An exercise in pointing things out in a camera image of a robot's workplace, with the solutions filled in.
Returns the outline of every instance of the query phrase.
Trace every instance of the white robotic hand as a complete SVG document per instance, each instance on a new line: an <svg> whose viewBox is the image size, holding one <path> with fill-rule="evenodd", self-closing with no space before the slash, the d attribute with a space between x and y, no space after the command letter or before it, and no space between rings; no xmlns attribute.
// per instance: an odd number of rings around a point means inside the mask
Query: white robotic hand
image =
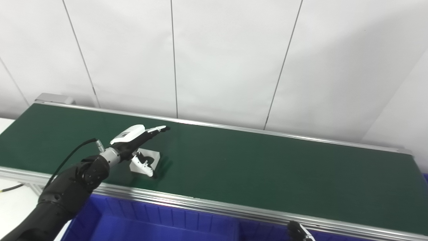
<svg viewBox="0 0 428 241"><path fill-rule="evenodd" d="M149 163L140 152L137 152L137 149L142 143L151 139L158 133L164 132L166 130L169 130L169 127L158 126L146 129L144 125L134 125L117 135L113 140L111 140L110 144L112 147L117 145L125 146L125 152L127 154L123 156L123 159L131 160L132 163L134 163L135 166L142 171L142 173L149 177L154 177L154 170L150 166L151 163Z"/></svg>
<svg viewBox="0 0 428 241"><path fill-rule="evenodd" d="M151 134L154 131L157 131L159 133L168 129L169 128L167 126L158 126L158 127L153 127L146 130L146 128L142 124L133 125L127 128L126 130L122 131L115 138L113 138L113 140L110 141L110 145L113 145L114 143L117 143L117 142L133 141L134 139L136 139L137 137L141 136L144 133Z"/></svg>

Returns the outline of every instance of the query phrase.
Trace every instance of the white table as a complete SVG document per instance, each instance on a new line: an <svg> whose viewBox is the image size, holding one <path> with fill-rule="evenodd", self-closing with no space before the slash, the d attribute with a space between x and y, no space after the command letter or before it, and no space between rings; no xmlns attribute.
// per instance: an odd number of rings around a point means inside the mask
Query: white table
<svg viewBox="0 0 428 241"><path fill-rule="evenodd" d="M14 120L0 118L0 134ZM18 185L16 181L0 179L0 190ZM0 193L0 238L18 226L37 204L39 197L27 186L12 191ZM56 237L60 241L70 222L68 222Z"/></svg>

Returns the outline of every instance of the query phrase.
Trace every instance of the metal frame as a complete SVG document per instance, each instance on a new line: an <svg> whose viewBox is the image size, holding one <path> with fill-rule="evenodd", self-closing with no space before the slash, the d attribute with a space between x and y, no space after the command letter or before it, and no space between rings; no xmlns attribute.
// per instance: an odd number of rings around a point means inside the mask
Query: metal frame
<svg viewBox="0 0 428 241"><path fill-rule="evenodd" d="M30 183L42 190L51 175L24 171L14 168L0 167L0 178ZM365 238L376 241L428 241L428 236L390 229L382 229L366 225L329 220L318 217L252 208L242 205L229 204L187 196L162 193L140 188L130 188L102 183L94 191L95 194L129 199L138 202L148 202L175 208L203 211L232 217L257 220L262 222L286 225L290 220L302 223L310 230L333 234Z"/></svg>
<svg viewBox="0 0 428 241"><path fill-rule="evenodd" d="M300 140L305 140L305 141L322 142L322 143L328 143L328 144L343 145L343 146L350 146L350 147L365 148L365 149L372 149L372 150L378 150L378 151L388 151L388 152L396 152L396 153L403 153L403 154L412 155L412 152L410 150L407 150L404 148L380 147L380 146L366 145L366 144L360 144L360 143L342 142L342 141L335 141L335 140L329 140L329 139L323 139L323 138L286 134L286 133L267 131L267 130L258 130L258 129L251 129L251 128L245 128L245 127L234 127L234 126L206 123L206 122L193 121L193 120L183 120L183 119L162 117L162 116L155 116L155 115L148 115L148 114L138 114L138 113L132 113L132 112L126 112L126 111L108 110L108 109L101 109L101 108L88 107L88 106L82 106L82 105L69 105L69 104L47 102L47 101L40 101L40 100L37 102L37 104L54 105L54 106L61 106L61 107L67 107L67 108L73 108L73 109L98 111L98 112L112 113L112 114L122 114L122 115L156 119L156 120L161 120L161 121L171 121L171 122L183 123L183 124L189 124L189 125L215 127L215 128L222 128L222 129L228 129L228 130L239 130L239 131L265 134L265 135L272 135L272 136L282 136L282 137L300 139Z"/></svg>

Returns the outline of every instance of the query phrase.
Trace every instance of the wall seam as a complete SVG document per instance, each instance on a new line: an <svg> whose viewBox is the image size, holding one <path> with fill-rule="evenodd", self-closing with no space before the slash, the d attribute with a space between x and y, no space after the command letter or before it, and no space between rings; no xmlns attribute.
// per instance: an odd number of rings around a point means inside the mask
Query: wall seam
<svg viewBox="0 0 428 241"><path fill-rule="evenodd" d="M68 13L67 6L66 6L66 4L65 4L65 1L64 1L64 0L62 0L62 3L63 3L63 5L64 5L65 12L67 13L67 18L68 18L68 21L69 21L69 23L70 23L71 30L73 31L73 35L74 35L74 39L76 40L77 47L79 48L79 53L80 53L80 56L82 57L82 61L83 61L83 65L85 66L86 74L88 75L89 82L90 82L90 84L91 84L91 86L92 86L92 91L93 91L93 93L94 93L94 95L95 95L95 99L97 100L97 105L98 105L97 107L98 107L98 108L101 108L100 101L98 100L98 96L97 96L97 93L96 93L96 91L95 91L94 83L92 82L91 75L89 74L89 70L88 70L88 66L86 65L85 58L83 57L82 49L80 48L79 40L77 39L76 32L74 31L73 23L72 23L72 21L71 21L70 15L69 15L69 13Z"/></svg>
<svg viewBox="0 0 428 241"><path fill-rule="evenodd" d="M270 106L269 106L269 111L267 112L268 115L266 117L265 126L263 127L263 130L266 129L266 125L268 124L270 111L272 110L273 100L275 99L276 91L278 89L279 80L281 79L282 70L284 69L285 60L287 58L288 50L290 49L291 39L293 38L294 30L296 29L297 19L299 18L300 9L302 8L302 3L303 3L303 0L301 0L300 5L299 5L299 10L297 11L296 21L294 21L293 30L291 31L290 40L288 42L287 50L285 51L284 60L282 61L282 66L281 66L281 70L279 72L278 81L276 82L275 90L273 91L272 101L271 101Z"/></svg>
<svg viewBox="0 0 428 241"><path fill-rule="evenodd" d="M19 93L21 94L21 97L24 99L24 102L27 104L27 106L30 106L30 103L28 103L27 99L25 98L24 93L22 92L21 88L16 83L15 79L13 78L12 74L10 73L9 69L6 67L6 64L3 62L3 59L0 57L0 62L3 65L4 69L6 70L6 73L9 75L9 78L12 80L12 82L15 84L15 87L18 89Z"/></svg>

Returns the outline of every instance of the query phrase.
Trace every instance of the robotic arm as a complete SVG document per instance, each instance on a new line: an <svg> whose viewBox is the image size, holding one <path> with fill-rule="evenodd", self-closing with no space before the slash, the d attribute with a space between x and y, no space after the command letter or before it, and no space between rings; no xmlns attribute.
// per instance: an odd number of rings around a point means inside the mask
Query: robotic arm
<svg viewBox="0 0 428 241"><path fill-rule="evenodd" d="M43 190L36 208L1 241L51 241L76 216L92 191L109 175L110 168L124 160L140 160L138 147L167 126L145 129L131 126L116 136L99 155L90 156L64 170Z"/></svg>

